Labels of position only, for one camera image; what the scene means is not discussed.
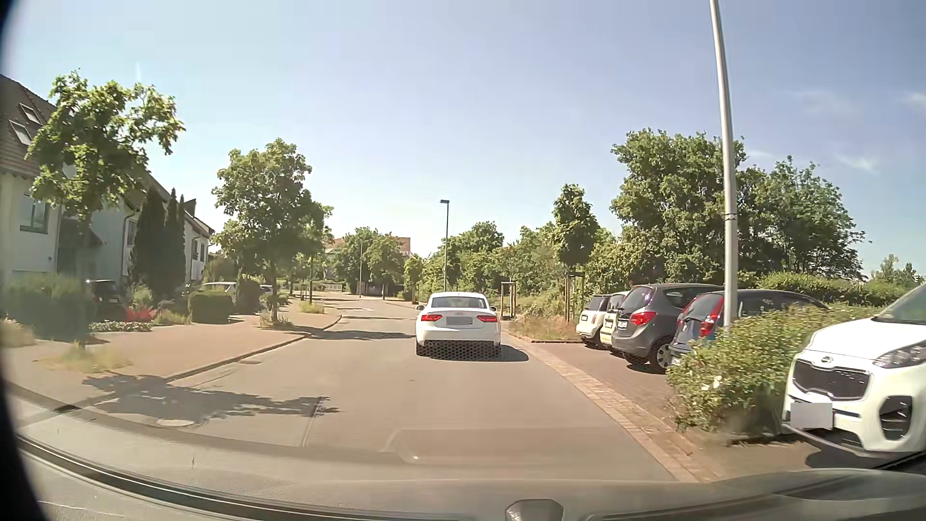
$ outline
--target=license plate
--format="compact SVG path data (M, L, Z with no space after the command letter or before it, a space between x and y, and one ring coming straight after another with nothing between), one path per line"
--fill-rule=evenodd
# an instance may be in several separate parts
M448 316L447 325L472 325L470 316Z
M799 429L832 430L832 403L795 401L791 404L791 426Z

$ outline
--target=manhole cover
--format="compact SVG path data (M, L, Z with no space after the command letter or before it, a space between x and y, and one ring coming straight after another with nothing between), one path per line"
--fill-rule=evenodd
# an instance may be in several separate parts
M155 423L162 427L188 427L195 424L196 422L190 420L167 420L162 418L157 420Z

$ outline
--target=asphalt road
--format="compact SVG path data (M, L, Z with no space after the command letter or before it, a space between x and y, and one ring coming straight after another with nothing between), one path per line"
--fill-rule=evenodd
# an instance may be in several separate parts
M417 312L328 296L328 331L100 408L215 438L391 454L430 467L522 469L525 476L672 480L572 384L525 352L452 361L414 350Z

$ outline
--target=street light pole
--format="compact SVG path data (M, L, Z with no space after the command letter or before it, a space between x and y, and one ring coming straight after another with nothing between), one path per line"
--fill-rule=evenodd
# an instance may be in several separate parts
M723 224L726 251L723 274L723 326L739 314L736 301L736 272L739 269L739 228L736 215L736 166L733 164L733 123L730 114L730 83L727 80L727 53L723 48L719 0L710 1L710 21L714 28L714 55L717 59L717 86L720 91L720 139L723 148Z
M444 291L447 290L447 250L450 249L450 199L441 199L447 205L447 220L444 225Z

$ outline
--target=gray car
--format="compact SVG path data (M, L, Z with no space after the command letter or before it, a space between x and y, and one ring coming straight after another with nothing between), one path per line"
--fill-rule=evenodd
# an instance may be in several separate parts
M669 344L679 313L695 297L723 289L712 284L645 284L634 286L618 307L611 352L631 365L647 362L658 372L672 362Z

